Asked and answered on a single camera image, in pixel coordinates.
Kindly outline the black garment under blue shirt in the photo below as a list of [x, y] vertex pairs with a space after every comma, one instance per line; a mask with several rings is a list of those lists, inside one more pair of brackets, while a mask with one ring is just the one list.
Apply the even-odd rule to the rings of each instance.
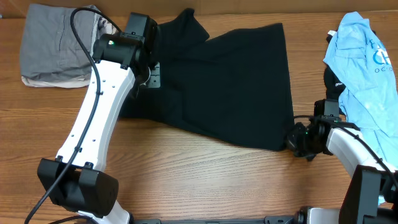
[[323, 75], [326, 86], [326, 98], [338, 101], [339, 96], [345, 90], [345, 85], [340, 82], [335, 73], [327, 65]]

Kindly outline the black t-shirt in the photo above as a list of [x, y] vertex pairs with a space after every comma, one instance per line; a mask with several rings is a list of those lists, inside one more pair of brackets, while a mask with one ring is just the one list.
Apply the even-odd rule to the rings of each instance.
[[186, 9], [158, 25], [151, 60], [160, 66], [160, 87], [126, 98], [121, 117], [283, 150], [294, 113], [281, 23], [211, 38]]

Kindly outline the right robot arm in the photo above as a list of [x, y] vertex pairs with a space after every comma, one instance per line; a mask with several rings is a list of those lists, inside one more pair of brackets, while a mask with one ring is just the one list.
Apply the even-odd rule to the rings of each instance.
[[351, 177], [339, 209], [303, 207], [291, 223], [397, 223], [397, 168], [365, 142], [359, 128], [341, 120], [336, 100], [319, 100], [309, 125], [296, 123], [285, 136], [294, 156], [312, 161], [336, 156]]

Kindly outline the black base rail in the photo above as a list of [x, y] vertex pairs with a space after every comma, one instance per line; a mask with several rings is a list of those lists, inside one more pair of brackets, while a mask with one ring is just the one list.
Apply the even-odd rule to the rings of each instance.
[[255, 219], [213, 219], [213, 220], [160, 220], [143, 219], [135, 220], [135, 224], [294, 224], [294, 223], [319, 223], [337, 224], [338, 214], [316, 213], [312, 215], [299, 215], [298, 217], [287, 216], [267, 216]]

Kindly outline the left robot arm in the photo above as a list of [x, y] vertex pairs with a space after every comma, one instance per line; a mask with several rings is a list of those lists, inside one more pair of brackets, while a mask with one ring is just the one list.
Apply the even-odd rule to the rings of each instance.
[[103, 34], [93, 50], [83, 52], [91, 64], [90, 84], [76, 121], [55, 159], [42, 159], [37, 175], [45, 189], [28, 214], [28, 223], [49, 198], [90, 223], [133, 223], [117, 201], [119, 182], [105, 174], [109, 141], [128, 94], [149, 83], [157, 23], [132, 12], [125, 31]]

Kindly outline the light blue t-shirt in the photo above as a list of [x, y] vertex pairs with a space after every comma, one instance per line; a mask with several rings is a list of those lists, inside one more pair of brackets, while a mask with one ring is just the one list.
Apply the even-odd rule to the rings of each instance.
[[387, 50], [369, 19], [347, 13], [323, 61], [345, 89], [338, 97], [346, 120], [361, 130], [384, 162], [397, 166], [397, 88]]

